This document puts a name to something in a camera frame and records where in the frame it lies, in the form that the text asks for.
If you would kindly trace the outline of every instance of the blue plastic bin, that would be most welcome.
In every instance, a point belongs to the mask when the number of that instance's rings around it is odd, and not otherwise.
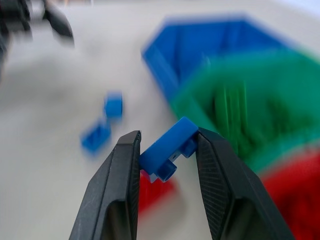
[[[169,20],[142,56],[170,102],[191,74],[210,57],[277,50],[289,44],[247,17]]]

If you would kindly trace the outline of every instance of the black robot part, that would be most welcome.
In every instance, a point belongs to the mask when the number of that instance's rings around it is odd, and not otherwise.
[[[31,2],[26,0],[0,0],[0,34],[6,37],[10,33],[30,33],[30,23],[48,21],[52,29],[61,37],[73,39],[68,20],[52,4],[43,0],[44,14],[40,19],[31,19]]]
[[[141,133],[122,136],[90,180],[69,240],[136,240]],[[258,176],[200,128],[196,161],[212,240],[294,240]]]

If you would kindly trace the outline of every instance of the table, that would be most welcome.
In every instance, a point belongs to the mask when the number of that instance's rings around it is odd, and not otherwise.
[[[312,53],[319,22],[267,0],[155,1],[63,7],[74,48],[49,26],[15,39],[0,83],[0,239],[68,239],[85,189],[118,138],[141,130],[141,151],[176,118],[141,59],[167,15],[246,12]],[[124,115],[95,159],[79,136],[102,116],[108,91],[121,90]],[[139,240],[210,239],[194,158],[180,157],[179,196],[139,220]]]

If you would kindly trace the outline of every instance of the lego brick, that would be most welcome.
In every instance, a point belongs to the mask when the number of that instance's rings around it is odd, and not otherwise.
[[[97,153],[111,136],[111,126],[107,121],[99,120],[81,137],[81,145],[91,154]]]
[[[121,92],[108,93],[104,100],[104,112],[108,118],[121,118],[123,100]]]
[[[190,157],[197,149],[193,139],[198,127],[182,117],[162,137],[154,142],[140,158],[141,173],[153,183],[157,178],[167,181],[176,171],[173,162],[180,156]]]
[[[150,183],[146,177],[141,175],[138,207],[139,216],[160,203],[167,196],[177,193],[177,191],[172,179],[166,182],[157,179],[154,183]]]

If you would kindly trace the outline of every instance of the red plastic bin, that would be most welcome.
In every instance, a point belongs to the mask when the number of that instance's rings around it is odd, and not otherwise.
[[[320,240],[320,149],[300,153],[262,182],[297,240]]]

